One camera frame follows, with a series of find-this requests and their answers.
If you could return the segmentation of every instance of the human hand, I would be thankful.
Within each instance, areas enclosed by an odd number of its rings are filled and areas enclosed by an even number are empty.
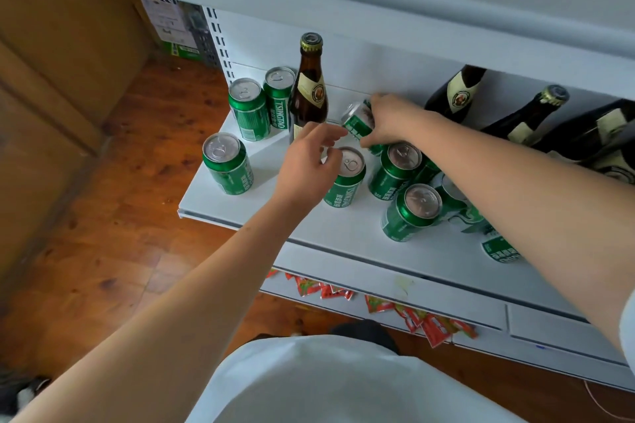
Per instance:
[[[333,186],[340,171],[342,152],[333,145],[346,134],[344,127],[308,122],[286,151],[271,199],[306,213],[313,209]],[[323,164],[322,147],[328,147]]]
[[[423,109],[408,99],[396,94],[373,94],[370,105],[375,119],[375,129],[360,140],[361,147],[375,144],[390,144],[405,140],[404,126],[414,115],[421,114]]]

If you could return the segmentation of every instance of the bottle label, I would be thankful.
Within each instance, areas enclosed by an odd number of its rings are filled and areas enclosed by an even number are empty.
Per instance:
[[[622,151],[615,151],[592,164],[592,169],[608,177],[612,177],[627,184],[635,184],[635,168],[624,160]]]
[[[293,124],[293,140],[296,140],[298,138],[298,134],[301,130],[302,127],[298,126],[297,124]]]
[[[449,109],[453,114],[455,112],[459,112],[472,102],[472,98],[478,90],[479,84],[480,82],[468,89],[465,87],[465,82],[463,82],[463,75],[461,75],[461,72],[456,74],[448,82],[448,103]]]
[[[533,134],[533,129],[531,129],[531,127],[529,127],[525,122],[521,122],[519,125],[514,127],[512,132],[507,134],[507,138],[516,144],[523,144],[531,134]]]
[[[320,109],[326,99],[326,89],[324,88],[324,76],[320,76],[319,81],[314,82],[303,73],[298,76],[298,90],[304,98]]]
[[[566,162],[567,164],[577,164],[579,162],[582,162],[582,161],[574,161],[573,159],[567,159],[566,157],[561,156],[559,153],[555,151],[549,151],[547,155],[552,159],[555,159],[560,162]]]
[[[598,131],[602,145],[606,146],[611,142],[611,139],[626,127],[626,124],[628,124],[628,121],[620,109],[613,109],[608,114],[600,117],[598,119]]]

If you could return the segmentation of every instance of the dark beer bottle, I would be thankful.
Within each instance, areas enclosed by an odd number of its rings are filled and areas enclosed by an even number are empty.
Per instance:
[[[631,139],[615,151],[609,152],[589,165],[593,171],[608,177],[635,184],[635,139]]]
[[[532,147],[577,164],[598,154],[633,119],[635,102],[621,98],[561,123]]]
[[[485,71],[481,67],[463,66],[428,99],[425,109],[438,112],[451,121],[463,122]]]
[[[568,100],[569,92],[564,87],[548,85],[525,107],[481,131],[501,139],[509,139],[516,144],[525,144],[540,123]]]
[[[328,99],[322,76],[322,37],[307,32],[300,38],[300,69],[289,98],[289,137],[293,142],[307,122],[324,122]]]

